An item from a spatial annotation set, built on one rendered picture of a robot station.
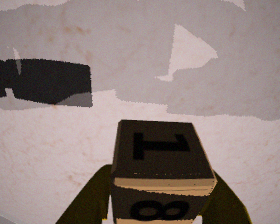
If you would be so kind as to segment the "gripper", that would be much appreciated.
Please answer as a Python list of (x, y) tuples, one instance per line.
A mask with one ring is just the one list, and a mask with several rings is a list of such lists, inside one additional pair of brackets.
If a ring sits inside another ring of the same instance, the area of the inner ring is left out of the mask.
[[(102, 224), (107, 220), (111, 168), (112, 164), (102, 166), (55, 224)], [(217, 183), (198, 214), (202, 224), (252, 224), (245, 205), (215, 171), (214, 174)]]

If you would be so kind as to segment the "brown wooden number cube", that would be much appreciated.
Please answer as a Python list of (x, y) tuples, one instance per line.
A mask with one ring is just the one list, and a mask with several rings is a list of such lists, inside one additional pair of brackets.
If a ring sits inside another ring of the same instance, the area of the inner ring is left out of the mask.
[(190, 122), (118, 122), (113, 224), (192, 224), (217, 183)]

